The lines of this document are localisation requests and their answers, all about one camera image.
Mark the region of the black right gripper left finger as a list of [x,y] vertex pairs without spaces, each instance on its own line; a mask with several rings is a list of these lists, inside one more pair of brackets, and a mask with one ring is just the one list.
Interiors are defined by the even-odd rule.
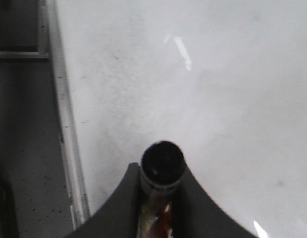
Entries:
[[139,165],[130,163],[104,205],[69,238],[135,238],[140,202]]

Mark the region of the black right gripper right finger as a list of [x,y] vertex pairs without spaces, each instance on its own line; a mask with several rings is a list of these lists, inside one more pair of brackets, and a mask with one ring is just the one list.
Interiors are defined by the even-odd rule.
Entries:
[[204,191],[187,168],[172,202],[175,238],[254,238]]

